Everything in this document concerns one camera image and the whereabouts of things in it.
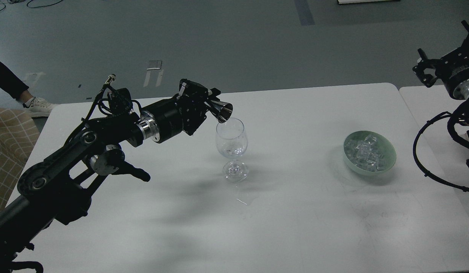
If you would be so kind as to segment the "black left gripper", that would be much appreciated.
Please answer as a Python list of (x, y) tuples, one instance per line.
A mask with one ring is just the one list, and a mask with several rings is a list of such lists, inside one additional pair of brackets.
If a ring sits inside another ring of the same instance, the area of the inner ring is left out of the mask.
[(141, 108), (138, 127), (143, 138), (162, 143), (181, 132), (193, 135), (205, 121), (208, 110), (221, 110), (218, 95), (221, 91), (217, 88), (208, 90), (199, 83), (181, 79), (178, 94)]

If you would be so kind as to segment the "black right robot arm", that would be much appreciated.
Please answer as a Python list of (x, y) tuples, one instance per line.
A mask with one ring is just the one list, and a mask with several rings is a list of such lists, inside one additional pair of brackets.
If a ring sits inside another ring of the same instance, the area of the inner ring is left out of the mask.
[(416, 148), (419, 138), (430, 125), (448, 118), (446, 129), (450, 137), (469, 150), (469, 23), (463, 20), (461, 24), (467, 31), (467, 36), (458, 48), (439, 59), (429, 59), (422, 49), (418, 49), (420, 60), (412, 69), (425, 87), (430, 88), (437, 80), (441, 80), (451, 99), (463, 101), (453, 112), (442, 112), (427, 121), (413, 142), (413, 159), (424, 175), (453, 188), (458, 188), (458, 185), (439, 178), (423, 166)]

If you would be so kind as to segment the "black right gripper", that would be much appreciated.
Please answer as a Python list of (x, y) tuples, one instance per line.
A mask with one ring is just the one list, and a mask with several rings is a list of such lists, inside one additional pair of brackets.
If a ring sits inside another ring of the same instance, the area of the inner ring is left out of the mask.
[(441, 79), (449, 96), (454, 100), (469, 99), (469, 23), (461, 22), (467, 36), (461, 48), (456, 48), (440, 59), (429, 59), (422, 48), (417, 52), (420, 60), (412, 70), (420, 82), (427, 88), (434, 86)]

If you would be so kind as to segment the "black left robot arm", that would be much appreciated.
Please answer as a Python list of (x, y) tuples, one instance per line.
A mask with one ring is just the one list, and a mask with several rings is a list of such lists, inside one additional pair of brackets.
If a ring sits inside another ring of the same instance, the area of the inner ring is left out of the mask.
[(89, 112), (57, 151), (28, 168), (19, 178), (17, 197), (0, 212), (0, 273), (30, 268), (42, 273), (35, 261), (16, 262), (17, 254), (34, 250), (31, 242), (54, 221), (67, 225), (88, 214), (91, 198), (108, 175), (132, 175), (150, 181), (143, 169), (125, 160), (121, 142), (138, 147), (151, 138), (162, 143), (181, 132), (193, 135), (207, 112), (219, 123), (233, 112), (221, 101), (217, 88), (207, 89), (181, 79), (179, 91), (134, 110), (139, 105), (128, 89), (115, 89), (111, 74), (96, 95)]

